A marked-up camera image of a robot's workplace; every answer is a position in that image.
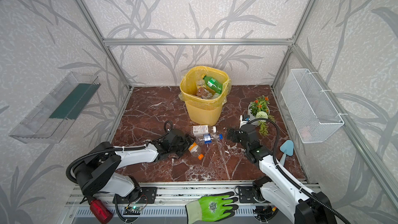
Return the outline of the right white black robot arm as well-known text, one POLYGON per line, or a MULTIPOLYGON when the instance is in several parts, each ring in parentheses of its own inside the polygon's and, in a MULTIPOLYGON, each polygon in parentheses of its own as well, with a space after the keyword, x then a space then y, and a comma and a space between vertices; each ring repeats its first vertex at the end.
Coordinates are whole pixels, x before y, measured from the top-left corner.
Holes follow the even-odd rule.
POLYGON ((296 179, 277 159, 280 127, 269 119, 265 122, 276 129, 272 150, 260 144, 258 132, 249 121, 240 128, 229 128, 227 139, 239 143, 245 150, 246 158, 256 164, 264 177, 254 182, 260 199, 271 203, 294 224, 335 224, 338 220, 349 220, 336 211, 329 198, 313 190, 296 179))

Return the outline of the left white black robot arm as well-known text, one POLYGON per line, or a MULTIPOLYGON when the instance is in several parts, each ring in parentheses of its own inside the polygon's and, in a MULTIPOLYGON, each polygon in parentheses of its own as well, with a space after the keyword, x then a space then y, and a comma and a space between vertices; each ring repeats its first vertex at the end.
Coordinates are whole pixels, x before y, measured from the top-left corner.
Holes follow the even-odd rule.
POLYGON ((117 170, 134 164, 159 162, 171 155, 180 158, 193 143, 191 135, 178 129, 171 129, 142 146, 121 147, 102 142, 90 153, 71 162, 66 177, 78 184, 87 198, 106 192, 133 202, 142 195, 142 189, 135 179, 118 174, 117 170))

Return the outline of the green soda bottle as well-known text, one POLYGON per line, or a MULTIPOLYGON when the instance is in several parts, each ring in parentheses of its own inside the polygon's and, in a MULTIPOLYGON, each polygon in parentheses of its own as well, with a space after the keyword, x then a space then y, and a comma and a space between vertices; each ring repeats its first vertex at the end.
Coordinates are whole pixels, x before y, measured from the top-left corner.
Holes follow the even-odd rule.
POLYGON ((222 94, 223 91, 223 84, 221 84, 219 81, 217 81, 215 78, 207 75, 203 75, 203 80, 205 82, 205 85, 214 91, 217 94, 222 94))

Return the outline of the small clear bottle blue label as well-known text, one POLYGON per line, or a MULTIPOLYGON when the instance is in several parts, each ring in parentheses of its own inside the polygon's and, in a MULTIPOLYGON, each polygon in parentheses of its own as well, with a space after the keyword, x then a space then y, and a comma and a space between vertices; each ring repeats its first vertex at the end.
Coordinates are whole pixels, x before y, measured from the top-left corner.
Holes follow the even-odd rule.
POLYGON ((201 136, 198 137, 198 143, 200 145, 208 145, 208 144, 212 144, 212 143, 216 143, 223 140, 223 135, 222 134, 217 134, 217 133, 207 133, 207 134, 203 134, 201 136))

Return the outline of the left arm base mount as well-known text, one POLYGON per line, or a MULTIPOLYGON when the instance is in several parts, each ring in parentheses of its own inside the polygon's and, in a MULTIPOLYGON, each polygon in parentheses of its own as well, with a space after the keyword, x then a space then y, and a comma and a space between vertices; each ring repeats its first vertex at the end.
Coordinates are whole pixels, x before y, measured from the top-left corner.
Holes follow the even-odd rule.
POLYGON ((137 187, 125 199, 128 203, 154 204, 157 190, 157 187, 137 187))

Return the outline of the clear bottle orange label cap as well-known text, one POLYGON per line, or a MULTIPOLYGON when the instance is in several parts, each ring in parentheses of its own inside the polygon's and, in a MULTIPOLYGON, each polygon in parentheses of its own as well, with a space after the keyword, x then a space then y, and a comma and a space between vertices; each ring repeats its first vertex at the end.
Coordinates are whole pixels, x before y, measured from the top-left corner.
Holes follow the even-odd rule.
POLYGON ((196 142, 189 147, 189 151, 192 157, 198 158, 199 160, 204 158, 201 147, 196 142))

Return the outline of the square clear bottle white label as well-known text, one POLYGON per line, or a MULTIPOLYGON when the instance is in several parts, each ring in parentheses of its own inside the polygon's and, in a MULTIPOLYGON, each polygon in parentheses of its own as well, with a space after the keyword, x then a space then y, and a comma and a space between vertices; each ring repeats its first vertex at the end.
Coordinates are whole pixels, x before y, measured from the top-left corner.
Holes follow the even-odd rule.
POLYGON ((193 125, 191 127, 191 133, 194 136, 216 133, 216 131, 217 127, 211 125, 193 125))

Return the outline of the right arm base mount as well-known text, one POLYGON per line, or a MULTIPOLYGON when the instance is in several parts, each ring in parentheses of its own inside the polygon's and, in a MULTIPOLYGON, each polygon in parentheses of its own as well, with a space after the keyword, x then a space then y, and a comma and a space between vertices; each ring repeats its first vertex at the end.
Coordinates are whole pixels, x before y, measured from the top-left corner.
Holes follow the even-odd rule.
POLYGON ((255 203, 265 203, 264 199, 256 197, 255 190, 252 186, 236 186, 234 188, 235 194, 239 198, 240 203, 255 204, 255 203))

